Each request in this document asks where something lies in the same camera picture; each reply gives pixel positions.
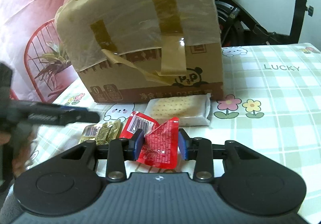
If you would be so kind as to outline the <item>person left hand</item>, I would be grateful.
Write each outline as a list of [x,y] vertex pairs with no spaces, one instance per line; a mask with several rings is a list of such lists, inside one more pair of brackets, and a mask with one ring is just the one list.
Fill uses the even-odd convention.
[[23,172],[26,171],[26,162],[30,158],[31,144],[36,138],[36,132],[34,130],[27,132],[29,135],[22,132],[15,132],[13,136],[10,133],[1,131],[1,147],[7,143],[13,143],[18,145],[18,149],[12,152],[4,152],[3,163],[4,168],[8,171],[11,170],[11,174],[17,178]]

